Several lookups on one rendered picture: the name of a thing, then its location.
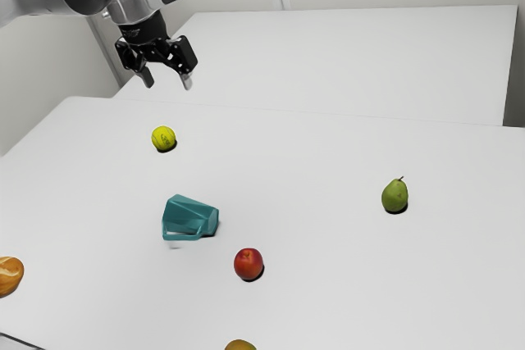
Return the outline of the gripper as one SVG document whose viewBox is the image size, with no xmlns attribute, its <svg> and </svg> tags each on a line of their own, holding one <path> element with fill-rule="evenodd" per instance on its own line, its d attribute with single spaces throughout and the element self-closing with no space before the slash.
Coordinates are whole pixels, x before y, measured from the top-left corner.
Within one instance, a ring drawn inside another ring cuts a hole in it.
<svg viewBox="0 0 525 350">
<path fill-rule="evenodd" d="M 171 39 L 161 12 L 155 12 L 145 20 L 131 25 L 118 25 L 121 37 L 115 42 L 115 49 L 122 66 L 140 77 L 145 87 L 153 87 L 154 79 L 142 54 L 134 52 L 131 45 L 153 44 L 157 62 L 173 69 L 180 77 L 185 90 L 193 86 L 191 75 L 198 65 L 198 59 L 185 35 Z"/>
</svg>

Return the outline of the teal faceted mug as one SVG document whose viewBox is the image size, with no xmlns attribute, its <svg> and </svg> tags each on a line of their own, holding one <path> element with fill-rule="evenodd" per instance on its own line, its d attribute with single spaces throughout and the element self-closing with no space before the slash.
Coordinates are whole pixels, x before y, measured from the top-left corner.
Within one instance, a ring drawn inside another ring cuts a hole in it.
<svg viewBox="0 0 525 350">
<path fill-rule="evenodd" d="M 162 215 L 162 238 L 166 241 L 195 241 L 214 236 L 219 211 L 212 206 L 176 194 L 167 200 Z"/>
</svg>

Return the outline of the yellow tennis ball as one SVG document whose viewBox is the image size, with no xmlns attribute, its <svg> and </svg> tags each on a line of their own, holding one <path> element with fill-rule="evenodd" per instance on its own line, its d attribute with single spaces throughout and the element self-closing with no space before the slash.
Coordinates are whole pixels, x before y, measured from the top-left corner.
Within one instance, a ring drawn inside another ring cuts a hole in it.
<svg viewBox="0 0 525 350">
<path fill-rule="evenodd" d="M 172 128 L 166 125 L 161 125 L 155 128 L 151 133 L 151 140 L 153 146 L 159 152 L 168 152 L 177 144 L 175 132 Z"/>
</svg>

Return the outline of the red apple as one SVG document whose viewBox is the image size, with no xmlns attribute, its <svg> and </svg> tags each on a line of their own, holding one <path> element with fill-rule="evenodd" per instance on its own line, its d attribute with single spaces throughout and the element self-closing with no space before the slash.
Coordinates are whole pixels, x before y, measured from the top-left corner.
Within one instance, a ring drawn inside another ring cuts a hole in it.
<svg viewBox="0 0 525 350">
<path fill-rule="evenodd" d="M 263 272 L 263 256 L 255 248 L 242 248 L 234 258 L 234 271 L 242 280 L 255 280 Z"/>
</svg>

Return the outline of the golden bread roll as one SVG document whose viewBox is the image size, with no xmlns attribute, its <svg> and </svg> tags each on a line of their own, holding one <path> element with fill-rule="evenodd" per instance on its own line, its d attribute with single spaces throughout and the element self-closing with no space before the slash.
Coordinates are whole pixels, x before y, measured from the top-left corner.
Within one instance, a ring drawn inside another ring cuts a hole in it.
<svg viewBox="0 0 525 350">
<path fill-rule="evenodd" d="M 24 264 L 17 257 L 0 257 L 0 298 L 16 291 L 24 273 Z"/>
</svg>

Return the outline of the green pear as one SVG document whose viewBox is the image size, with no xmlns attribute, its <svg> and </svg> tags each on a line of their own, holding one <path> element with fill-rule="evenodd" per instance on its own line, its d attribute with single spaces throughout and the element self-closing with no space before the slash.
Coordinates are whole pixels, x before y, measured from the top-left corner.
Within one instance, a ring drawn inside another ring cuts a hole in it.
<svg viewBox="0 0 525 350">
<path fill-rule="evenodd" d="M 409 202 L 409 192 L 404 177 L 393 179 L 381 193 L 381 204 L 388 212 L 403 211 Z"/>
</svg>

